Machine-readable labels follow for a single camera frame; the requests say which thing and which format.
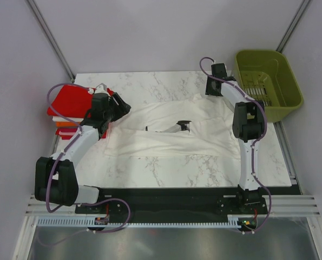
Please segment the white t shirt robot print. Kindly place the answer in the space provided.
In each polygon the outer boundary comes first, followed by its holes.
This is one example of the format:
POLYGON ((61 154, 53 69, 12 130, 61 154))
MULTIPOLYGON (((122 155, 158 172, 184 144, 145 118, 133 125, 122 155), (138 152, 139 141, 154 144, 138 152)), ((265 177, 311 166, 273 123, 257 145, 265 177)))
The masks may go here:
POLYGON ((111 125, 105 154, 131 157, 208 155, 240 159, 233 113, 222 97, 141 104, 111 125))

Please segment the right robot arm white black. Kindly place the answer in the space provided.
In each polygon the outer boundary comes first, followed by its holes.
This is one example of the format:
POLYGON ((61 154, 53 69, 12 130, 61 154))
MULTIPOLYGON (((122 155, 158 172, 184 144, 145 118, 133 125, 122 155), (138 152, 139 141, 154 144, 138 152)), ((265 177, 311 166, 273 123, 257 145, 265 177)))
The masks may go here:
POLYGON ((235 78, 227 75, 223 63, 211 65, 205 94, 224 97, 233 107, 232 131, 238 139, 241 157, 239 187, 243 191, 257 190, 260 187, 256 181, 259 141, 265 136, 267 128, 264 104, 242 90, 235 78))

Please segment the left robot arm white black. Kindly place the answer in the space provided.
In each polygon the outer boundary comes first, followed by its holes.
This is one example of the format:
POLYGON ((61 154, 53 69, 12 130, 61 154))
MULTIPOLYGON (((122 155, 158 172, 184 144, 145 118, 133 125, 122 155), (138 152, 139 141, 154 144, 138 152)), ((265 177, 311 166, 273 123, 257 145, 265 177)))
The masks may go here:
POLYGON ((75 168, 90 148, 108 130, 109 124, 127 115, 131 106, 116 92, 93 95, 91 108, 67 146, 36 162, 35 198, 45 202, 48 212, 61 206, 87 204, 95 213, 106 208, 106 199, 97 187, 79 185, 75 168))

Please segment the pink red folded shirts bottom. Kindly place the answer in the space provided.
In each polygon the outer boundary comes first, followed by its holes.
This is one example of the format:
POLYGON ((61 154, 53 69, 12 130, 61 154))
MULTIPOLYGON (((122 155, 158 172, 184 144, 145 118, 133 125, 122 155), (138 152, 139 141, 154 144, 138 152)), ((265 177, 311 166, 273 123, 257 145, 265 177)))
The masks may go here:
POLYGON ((62 140, 70 140, 76 132, 76 127, 58 128, 55 134, 58 135, 62 140))

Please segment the red folded t shirt top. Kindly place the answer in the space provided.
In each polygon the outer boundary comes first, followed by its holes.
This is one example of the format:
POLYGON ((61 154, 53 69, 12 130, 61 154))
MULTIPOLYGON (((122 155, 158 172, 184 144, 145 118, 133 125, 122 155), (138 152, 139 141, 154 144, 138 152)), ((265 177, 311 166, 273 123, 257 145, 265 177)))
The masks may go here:
MULTIPOLYGON (((83 118, 89 108, 93 95, 88 93, 87 87, 74 86, 73 84, 64 84, 52 87, 47 93, 47 102, 49 104, 47 114, 58 116, 58 113, 67 118, 83 118), (50 102, 50 93, 60 88, 53 102, 50 102)), ((109 96, 114 93, 107 88, 109 96)))

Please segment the orange folded t shirt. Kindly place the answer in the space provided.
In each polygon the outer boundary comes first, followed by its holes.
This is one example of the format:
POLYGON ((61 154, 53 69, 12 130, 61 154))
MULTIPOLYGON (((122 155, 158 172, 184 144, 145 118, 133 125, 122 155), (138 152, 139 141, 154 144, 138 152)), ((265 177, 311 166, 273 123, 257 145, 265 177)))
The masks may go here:
POLYGON ((55 122, 57 128, 70 128, 70 127, 78 127, 78 122, 55 122))

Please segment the olive green plastic basket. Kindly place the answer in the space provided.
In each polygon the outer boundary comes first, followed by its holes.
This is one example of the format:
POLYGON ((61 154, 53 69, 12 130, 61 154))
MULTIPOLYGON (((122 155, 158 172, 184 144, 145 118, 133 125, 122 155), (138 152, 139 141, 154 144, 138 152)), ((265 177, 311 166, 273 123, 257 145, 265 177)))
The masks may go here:
POLYGON ((263 102, 268 122, 281 121, 304 102, 287 58, 277 51, 241 50, 233 73, 241 89, 263 102))

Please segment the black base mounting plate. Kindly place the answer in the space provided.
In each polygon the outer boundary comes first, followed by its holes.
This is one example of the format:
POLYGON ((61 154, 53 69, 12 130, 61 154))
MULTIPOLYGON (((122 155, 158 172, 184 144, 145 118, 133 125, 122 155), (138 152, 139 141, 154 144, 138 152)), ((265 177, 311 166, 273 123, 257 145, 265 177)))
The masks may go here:
POLYGON ((77 214, 108 214, 117 222, 222 221, 228 215, 264 215, 267 204, 262 189, 251 194, 237 187, 227 188, 101 188, 99 206, 77 206, 77 214))

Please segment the right aluminium frame post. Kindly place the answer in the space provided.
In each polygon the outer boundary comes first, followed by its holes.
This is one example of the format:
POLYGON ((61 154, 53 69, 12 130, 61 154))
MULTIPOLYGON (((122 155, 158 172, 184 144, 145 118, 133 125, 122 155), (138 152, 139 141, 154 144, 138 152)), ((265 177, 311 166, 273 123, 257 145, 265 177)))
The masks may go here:
POLYGON ((312 4, 313 0, 302 0, 298 9, 296 10, 290 24, 288 25, 281 41, 279 42, 276 51, 279 53, 283 53, 288 42, 290 41, 292 35, 294 34, 295 30, 297 29, 298 25, 300 24, 302 18, 305 16, 308 8, 312 4))

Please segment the aluminium frame post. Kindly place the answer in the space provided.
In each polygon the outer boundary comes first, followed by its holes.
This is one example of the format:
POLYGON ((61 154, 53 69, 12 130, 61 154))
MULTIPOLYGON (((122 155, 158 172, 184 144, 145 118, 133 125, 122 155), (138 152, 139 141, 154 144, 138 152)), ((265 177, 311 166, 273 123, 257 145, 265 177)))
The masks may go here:
POLYGON ((62 68, 66 72, 68 78, 70 78, 71 82, 74 82, 75 81, 75 74, 73 73, 73 70, 71 69, 65 56, 63 55, 63 52, 61 51, 60 46, 58 45, 53 33, 51 32, 50 27, 48 26, 44 16, 42 15, 42 12, 40 11, 36 1, 25 0, 25 3, 28 6, 28 8, 30 9, 35 20, 37 21, 38 26, 40 27, 42 33, 45 35, 48 43, 50 44, 52 50, 54 51, 62 68))
POLYGON ((290 41, 292 35, 294 34, 295 30, 297 29, 298 25, 300 24, 302 18, 305 16, 308 8, 312 4, 313 0, 302 0, 298 9, 296 10, 290 24, 288 25, 281 41, 279 42, 276 51, 279 53, 283 53, 288 42, 290 41))

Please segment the left aluminium frame post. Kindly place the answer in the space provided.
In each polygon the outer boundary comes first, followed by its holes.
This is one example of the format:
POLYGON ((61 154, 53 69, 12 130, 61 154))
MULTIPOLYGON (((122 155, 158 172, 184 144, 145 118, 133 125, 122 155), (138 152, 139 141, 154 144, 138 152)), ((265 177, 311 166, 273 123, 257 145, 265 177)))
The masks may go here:
POLYGON ((40 11, 36 1, 25 0, 25 3, 28 6, 28 8, 30 9, 35 20, 37 21, 38 26, 40 27, 42 33, 45 35, 48 43, 50 44, 52 50, 54 51, 62 68, 66 72, 68 78, 70 78, 71 82, 74 82, 75 81, 75 74, 73 73, 73 70, 71 69, 65 56, 63 55, 63 52, 61 51, 60 46, 58 45, 53 33, 51 32, 50 27, 48 26, 44 16, 42 15, 42 12, 40 11))

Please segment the aluminium rail base frame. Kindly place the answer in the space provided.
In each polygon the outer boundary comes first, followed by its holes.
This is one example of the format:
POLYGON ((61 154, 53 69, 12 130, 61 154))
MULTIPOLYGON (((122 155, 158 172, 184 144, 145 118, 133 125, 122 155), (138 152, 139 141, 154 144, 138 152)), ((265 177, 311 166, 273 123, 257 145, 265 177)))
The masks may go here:
MULTIPOLYGON (((214 227, 39 227, 39 217, 99 217, 75 206, 48 213, 28 200, 13 259, 322 259, 320 212, 301 186, 280 122, 269 125, 259 150, 259 180, 267 213, 255 233, 214 227)), ((174 158, 105 157, 99 147, 77 175, 101 189, 237 187, 240 166, 227 159, 189 155, 174 158)))

